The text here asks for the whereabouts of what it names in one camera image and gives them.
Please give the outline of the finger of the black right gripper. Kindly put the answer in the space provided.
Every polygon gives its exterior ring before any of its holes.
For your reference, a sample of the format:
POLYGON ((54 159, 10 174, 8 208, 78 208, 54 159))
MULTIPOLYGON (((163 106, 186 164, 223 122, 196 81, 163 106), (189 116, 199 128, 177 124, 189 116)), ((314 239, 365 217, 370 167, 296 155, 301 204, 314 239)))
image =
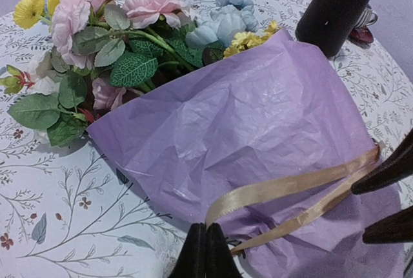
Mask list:
POLYGON ((411 243, 412 209, 406 208, 365 228, 362 240, 366 244, 411 243))
POLYGON ((412 175, 412 130, 377 168, 351 187, 354 195, 373 192, 412 175))

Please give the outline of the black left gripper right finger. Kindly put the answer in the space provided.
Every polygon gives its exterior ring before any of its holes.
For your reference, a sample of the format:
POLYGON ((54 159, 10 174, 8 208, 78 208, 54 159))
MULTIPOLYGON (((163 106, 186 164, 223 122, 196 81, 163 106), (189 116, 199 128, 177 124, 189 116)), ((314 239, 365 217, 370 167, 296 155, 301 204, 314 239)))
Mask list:
POLYGON ((219 224, 206 231, 206 278, 242 278, 219 224))

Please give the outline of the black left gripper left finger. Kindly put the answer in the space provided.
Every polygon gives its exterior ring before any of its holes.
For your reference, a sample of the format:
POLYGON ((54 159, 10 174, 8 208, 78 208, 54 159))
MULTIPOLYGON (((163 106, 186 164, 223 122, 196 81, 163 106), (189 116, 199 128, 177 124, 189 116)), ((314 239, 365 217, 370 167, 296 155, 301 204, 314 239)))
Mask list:
POLYGON ((206 254, 206 226, 190 226, 175 266, 168 278, 204 278, 206 254))

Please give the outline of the flower bouquet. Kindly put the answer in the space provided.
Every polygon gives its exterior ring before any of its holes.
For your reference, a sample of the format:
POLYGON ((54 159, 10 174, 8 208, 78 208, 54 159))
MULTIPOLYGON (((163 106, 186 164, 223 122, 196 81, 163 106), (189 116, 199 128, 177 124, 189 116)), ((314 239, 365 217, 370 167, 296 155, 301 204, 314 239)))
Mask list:
POLYGON ((1 18, 1 276, 168 277, 220 225, 242 277, 402 277, 350 187, 412 129, 388 52, 296 41, 311 0, 24 0, 1 18))

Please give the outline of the tall black vase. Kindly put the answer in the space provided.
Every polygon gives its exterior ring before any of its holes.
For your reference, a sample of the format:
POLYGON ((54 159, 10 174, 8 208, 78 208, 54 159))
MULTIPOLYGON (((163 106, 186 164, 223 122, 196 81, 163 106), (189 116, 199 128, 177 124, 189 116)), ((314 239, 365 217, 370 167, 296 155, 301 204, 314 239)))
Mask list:
POLYGON ((369 1, 312 0, 297 24, 297 40, 318 46, 327 58, 334 57, 369 1))

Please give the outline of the red round saucer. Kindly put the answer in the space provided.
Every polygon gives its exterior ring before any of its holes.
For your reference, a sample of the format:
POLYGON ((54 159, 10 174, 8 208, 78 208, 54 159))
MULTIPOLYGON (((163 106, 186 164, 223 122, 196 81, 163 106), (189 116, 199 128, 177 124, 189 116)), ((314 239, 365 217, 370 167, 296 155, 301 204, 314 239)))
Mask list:
POLYGON ((374 42, 374 36, 366 26, 362 28, 354 28, 351 31, 348 39, 356 43, 362 43, 367 45, 372 44, 374 42))

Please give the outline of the striped ceramic cup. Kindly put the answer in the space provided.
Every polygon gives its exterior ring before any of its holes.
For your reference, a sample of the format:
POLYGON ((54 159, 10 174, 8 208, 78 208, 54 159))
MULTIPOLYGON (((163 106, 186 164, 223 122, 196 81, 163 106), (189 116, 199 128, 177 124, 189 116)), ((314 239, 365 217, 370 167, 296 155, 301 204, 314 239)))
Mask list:
POLYGON ((370 5, 367 5, 364 11, 361 13, 359 19, 354 25, 354 28, 364 28, 375 24, 378 21, 378 15, 375 13, 370 5))

